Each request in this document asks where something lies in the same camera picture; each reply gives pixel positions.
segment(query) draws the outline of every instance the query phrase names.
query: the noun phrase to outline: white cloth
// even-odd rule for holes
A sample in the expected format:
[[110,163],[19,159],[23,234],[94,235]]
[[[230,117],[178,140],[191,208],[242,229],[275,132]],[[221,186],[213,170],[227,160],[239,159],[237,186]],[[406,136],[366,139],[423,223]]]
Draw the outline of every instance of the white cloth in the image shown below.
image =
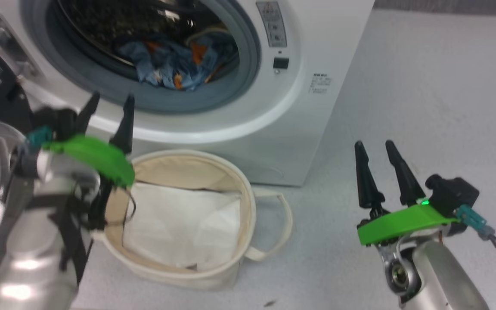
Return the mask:
[[144,183],[134,184],[131,194],[137,210],[124,227],[125,248],[198,271],[232,259],[240,228],[239,194]]

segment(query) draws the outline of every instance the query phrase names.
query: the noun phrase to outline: washing machine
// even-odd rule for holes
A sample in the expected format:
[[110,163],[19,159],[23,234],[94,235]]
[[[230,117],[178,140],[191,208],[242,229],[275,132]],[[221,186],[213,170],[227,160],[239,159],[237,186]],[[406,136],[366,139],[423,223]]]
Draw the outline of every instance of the washing machine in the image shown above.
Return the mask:
[[[79,110],[100,92],[88,134],[101,139],[116,131],[121,105],[134,94],[132,157],[198,149],[228,159],[251,182],[298,186],[373,3],[0,0],[0,55],[19,76],[33,109]],[[112,48],[124,34],[163,28],[170,36],[193,34],[211,24],[226,29],[238,54],[194,91],[140,83],[135,66]]]

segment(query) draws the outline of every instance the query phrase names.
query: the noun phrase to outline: laundry basket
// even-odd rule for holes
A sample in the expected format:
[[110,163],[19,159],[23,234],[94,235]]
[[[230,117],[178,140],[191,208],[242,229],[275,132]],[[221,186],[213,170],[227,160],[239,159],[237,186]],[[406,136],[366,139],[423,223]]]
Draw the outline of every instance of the laundry basket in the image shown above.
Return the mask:
[[[170,150],[144,155],[132,161],[132,164],[136,173],[136,182],[189,190],[238,192],[240,195],[240,228],[236,250],[228,262],[210,270],[195,271],[169,266],[126,249],[122,242],[123,226],[108,226],[104,232],[94,234],[95,240],[104,242],[113,255],[141,277],[201,290],[232,287],[244,257],[262,261],[280,249],[291,235],[292,211],[284,195],[263,188],[252,188],[242,172],[225,159],[198,151]],[[277,197],[284,208],[283,231],[270,251],[261,251],[250,246],[256,224],[254,197]],[[108,222],[124,220],[129,203],[130,198],[124,191],[114,192],[106,206]]]

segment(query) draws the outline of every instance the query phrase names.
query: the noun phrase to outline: washing machine drum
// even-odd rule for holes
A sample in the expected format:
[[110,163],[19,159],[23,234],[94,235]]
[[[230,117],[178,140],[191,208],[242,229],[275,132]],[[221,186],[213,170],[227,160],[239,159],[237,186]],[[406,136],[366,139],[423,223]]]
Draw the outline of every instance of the washing machine drum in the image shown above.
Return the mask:
[[[36,45],[67,79],[111,102],[123,102],[132,93],[136,107],[147,112],[204,112],[228,104],[250,88],[260,65],[254,26],[230,0],[22,0],[21,6]],[[192,68],[192,43],[218,32],[234,39],[233,52],[220,65],[205,68],[212,73],[195,90],[184,90],[181,78],[189,77],[177,67]],[[165,49],[158,49],[162,42]],[[126,45],[141,50],[126,53]],[[138,53],[152,58],[139,61]],[[146,72],[152,72],[153,84],[140,83]],[[162,86],[159,72],[166,81],[173,78],[172,87]]]

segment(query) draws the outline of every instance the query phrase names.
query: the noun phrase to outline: blue cloth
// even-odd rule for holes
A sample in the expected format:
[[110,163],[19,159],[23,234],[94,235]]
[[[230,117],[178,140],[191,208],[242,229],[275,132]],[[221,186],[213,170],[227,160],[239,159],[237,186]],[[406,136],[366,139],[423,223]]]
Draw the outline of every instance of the blue cloth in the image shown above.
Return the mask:
[[[205,47],[201,61],[195,63],[200,48]],[[213,31],[200,35],[185,47],[166,35],[154,34],[118,47],[117,52],[129,58],[136,67],[139,82],[172,90],[193,91],[203,84],[221,65],[231,61],[238,53],[232,35]]]

